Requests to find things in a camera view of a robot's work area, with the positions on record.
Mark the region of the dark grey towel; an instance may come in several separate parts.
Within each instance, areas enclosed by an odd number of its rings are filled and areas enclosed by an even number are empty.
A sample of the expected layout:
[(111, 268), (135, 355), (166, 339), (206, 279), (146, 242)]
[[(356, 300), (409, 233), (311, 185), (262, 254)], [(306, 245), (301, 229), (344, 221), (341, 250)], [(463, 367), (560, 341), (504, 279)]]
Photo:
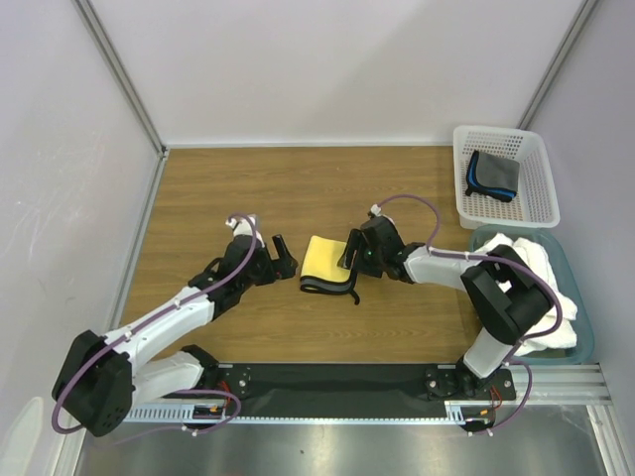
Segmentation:
[(300, 275), (300, 291), (323, 296), (350, 296), (360, 304), (355, 290), (357, 272), (341, 268), (339, 259), (345, 242), (312, 236), (305, 254)]

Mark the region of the blue and grey towel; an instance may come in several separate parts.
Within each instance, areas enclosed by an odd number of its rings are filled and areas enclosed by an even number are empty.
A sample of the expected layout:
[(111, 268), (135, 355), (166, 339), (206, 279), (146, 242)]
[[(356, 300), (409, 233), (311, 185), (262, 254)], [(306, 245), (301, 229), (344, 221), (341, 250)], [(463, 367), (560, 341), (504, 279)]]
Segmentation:
[(465, 195), (478, 193), (509, 203), (517, 196), (519, 176), (519, 162), (474, 151), (465, 173)]

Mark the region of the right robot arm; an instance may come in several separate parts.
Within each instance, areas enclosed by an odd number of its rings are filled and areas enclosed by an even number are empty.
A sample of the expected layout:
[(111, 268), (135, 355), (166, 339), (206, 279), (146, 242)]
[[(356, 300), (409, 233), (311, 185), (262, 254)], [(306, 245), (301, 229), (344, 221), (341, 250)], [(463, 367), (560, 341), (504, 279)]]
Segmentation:
[(374, 216), (351, 230), (337, 266), (380, 278), (417, 285), (439, 285), (465, 292), (481, 330), (455, 365), (459, 391), (480, 398), (492, 375), (529, 337), (550, 310), (563, 320), (554, 290), (508, 245), (484, 254), (455, 252), (429, 243), (405, 244), (393, 221)]

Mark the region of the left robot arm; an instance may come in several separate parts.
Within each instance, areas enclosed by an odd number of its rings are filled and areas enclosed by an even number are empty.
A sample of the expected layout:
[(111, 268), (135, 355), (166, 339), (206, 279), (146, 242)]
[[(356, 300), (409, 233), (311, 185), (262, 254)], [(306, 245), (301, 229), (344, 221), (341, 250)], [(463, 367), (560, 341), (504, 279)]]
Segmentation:
[(52, 390), (52, 426), (67, 412), (94, 436), (113, 431), (134, 408), (157, 398), (212, 394), (218, 362), (196, 345), (170, 358), (157, 354), (191, 331), (236, 307), (252, 287), (292, 278), (298, 262), (275, 235), (271, 256), (260, 235), (236, 233), (223, 257), (212, 260), (171, 300), (136, 321), (98, 335), (91, 330), (72, 342)]

